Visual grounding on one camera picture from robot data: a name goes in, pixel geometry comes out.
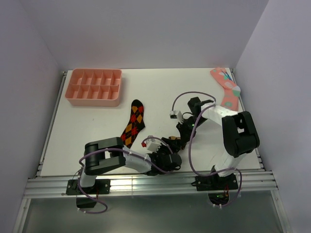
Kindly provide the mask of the red yellow argyle sock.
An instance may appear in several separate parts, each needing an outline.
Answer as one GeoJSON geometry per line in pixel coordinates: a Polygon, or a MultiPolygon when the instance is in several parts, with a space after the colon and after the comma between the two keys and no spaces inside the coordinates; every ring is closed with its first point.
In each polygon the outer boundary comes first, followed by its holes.
{"type": "Polygon", "coordinates": [[[121,134],[123,144],[129,149],[132,147],[138,134],[145,128],[143,121],[144,106],[141,101],[133,100],[129,121],[121,134]]]}

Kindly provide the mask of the brown tan argyle sock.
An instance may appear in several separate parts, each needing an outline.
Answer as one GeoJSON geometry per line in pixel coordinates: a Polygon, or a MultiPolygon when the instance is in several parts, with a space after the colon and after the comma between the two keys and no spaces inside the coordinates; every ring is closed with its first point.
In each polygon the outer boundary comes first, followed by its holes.
{"type": "Polygon", "coordinates": [[[170,140],[180,140],[180,137],[177,136],[169,136],[170,140]]]}

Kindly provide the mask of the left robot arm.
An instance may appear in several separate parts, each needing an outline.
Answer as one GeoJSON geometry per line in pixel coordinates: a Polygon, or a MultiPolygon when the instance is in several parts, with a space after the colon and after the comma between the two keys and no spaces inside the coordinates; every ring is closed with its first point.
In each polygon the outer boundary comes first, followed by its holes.
{"type": "Polygon", "coordinates": [[[131,150],[119,137],[85,144],[84,156],[79,162],[82,166],[79,178],[68,181],[66,194],[107,194],[109,180],[97,181],[96,178],[120,167],[147,176],[162,175],[181,168],[182,159],[178,154],[181,150],[180,138],[148,136],[141,144],[149,153],[140,154],[131,150]]]}

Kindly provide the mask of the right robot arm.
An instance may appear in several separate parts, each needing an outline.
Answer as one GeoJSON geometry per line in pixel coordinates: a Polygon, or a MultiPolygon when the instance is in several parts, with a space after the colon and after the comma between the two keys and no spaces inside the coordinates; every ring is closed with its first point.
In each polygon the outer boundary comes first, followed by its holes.
{"type": "Polygon", "coordinates": [[[177,130],[180,133],[180,145],[184,148],[188,145],[188,159],[192,171],[203,177],[210,177],[211,186],[221,189],[227,183],[227,177],[238,172],[237,166],[246,154],[259,147],[260,140],[248,111],[237,112],[217,105],[212,100],[201,101],[198,97],[188,101],[188,107],[192,113],[187,119],[183,119],[180,112],[176,115],[177,130]],[[210,120],[222,127],[224,152],[218,162],[212,167],[210,174],[201,174],[194,169],[191,160],[192,140],[196,135],[196,128],[210,120]]]}

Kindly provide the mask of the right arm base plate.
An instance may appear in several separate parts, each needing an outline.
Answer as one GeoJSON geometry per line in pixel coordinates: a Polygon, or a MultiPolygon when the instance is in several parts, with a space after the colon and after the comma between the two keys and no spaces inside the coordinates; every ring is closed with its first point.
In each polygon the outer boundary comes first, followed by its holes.
{"type": "Polygon", "coordinates": [[[191,183],[197,191],[217,191],[217,190],[237,190],[238,183],[236,176],[231,174],[226,177],[220,177],[218,174],[202,177],[196,176],[195,181],[191,183]]]}

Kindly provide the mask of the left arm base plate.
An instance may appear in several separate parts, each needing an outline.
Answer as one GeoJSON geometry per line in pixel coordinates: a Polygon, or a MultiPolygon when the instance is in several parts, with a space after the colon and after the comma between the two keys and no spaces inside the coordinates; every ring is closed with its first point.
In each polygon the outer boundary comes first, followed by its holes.
{"type": "MultiPolygon", "coordinates": [[[[91,187],[82,187],[83,191],[89,195],[95,194],[109,194],[110,192],[110,179],[99,179],[95,181],[95,184],[91,187]]],[[[78,180],[72,179],[68,181],[66,195],[76,196],[83,193],[78,187],[78,180]]]]}

